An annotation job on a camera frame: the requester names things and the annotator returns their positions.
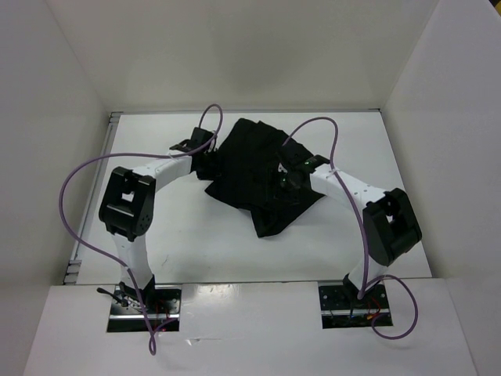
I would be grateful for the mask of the black pleated skirt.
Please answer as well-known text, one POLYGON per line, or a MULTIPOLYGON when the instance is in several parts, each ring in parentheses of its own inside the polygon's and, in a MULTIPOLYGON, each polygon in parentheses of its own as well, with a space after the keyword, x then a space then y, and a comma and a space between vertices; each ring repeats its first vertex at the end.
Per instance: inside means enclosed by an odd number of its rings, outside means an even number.
POLYGON ((269 173, 279 166, 277 152, 287 134, 262 121, 241 118, 218 148, 221 175, 205 192, 217 201, 250 212, 259 238, 281 233, 294 220, 323 198, 313 192, 301 202, 271 198, 269 173))

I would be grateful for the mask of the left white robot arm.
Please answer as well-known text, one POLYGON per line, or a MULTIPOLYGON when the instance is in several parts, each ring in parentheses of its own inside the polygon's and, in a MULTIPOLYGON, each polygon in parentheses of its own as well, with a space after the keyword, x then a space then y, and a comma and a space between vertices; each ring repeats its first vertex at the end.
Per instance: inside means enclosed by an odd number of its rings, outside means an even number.
POLYGON ((215 142, 192 154, 195 146, 185 140, 171 147, 181 152, 181 157, 169 155, 132 169, 117 167, 106 186, 99 219, 111 234, 122 262, 121 292, 138 313, 147 313, 160 304, 146 249, 156 193, 192 172, 205 172, 215 156, 215 142))

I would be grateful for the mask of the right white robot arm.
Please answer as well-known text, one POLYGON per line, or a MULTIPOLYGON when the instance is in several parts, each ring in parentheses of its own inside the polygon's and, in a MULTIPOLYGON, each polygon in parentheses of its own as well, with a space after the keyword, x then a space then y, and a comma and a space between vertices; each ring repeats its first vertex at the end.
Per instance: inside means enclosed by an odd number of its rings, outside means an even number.
POLYGON ((306 189, 352 209, 362 235, 362 261, 343 279, 343 298, 352 308, 370 299, 370 289, 387 268, 422 240, 422 231, 407 193, 364 183, 320 155, 279 158, 279 188, 283 193, 306 189))

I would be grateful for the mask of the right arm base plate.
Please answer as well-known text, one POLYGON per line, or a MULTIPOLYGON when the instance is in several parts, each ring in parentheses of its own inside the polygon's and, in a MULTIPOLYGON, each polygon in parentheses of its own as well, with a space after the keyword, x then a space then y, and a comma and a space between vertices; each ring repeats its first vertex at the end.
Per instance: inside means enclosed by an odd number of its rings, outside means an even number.
POLYGON ((377 285, 362 300, 351 300, 342 284, 320 284, 319 305, 323 329, 393 325, 384 285, 377 285))

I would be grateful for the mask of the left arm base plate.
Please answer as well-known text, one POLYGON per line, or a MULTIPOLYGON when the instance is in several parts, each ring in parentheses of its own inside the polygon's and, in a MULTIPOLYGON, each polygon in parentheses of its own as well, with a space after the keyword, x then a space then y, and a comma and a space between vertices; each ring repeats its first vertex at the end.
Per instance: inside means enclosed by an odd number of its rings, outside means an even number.
MULTIPOLYGON (((118 285, 112 290, 108 333, 147 332, 139 303, 123 293, 118 285)), ((146 307, 150 325, 158 332, 177 332, 180 325, 182 287, 157 285, 156 301, 146 307)))

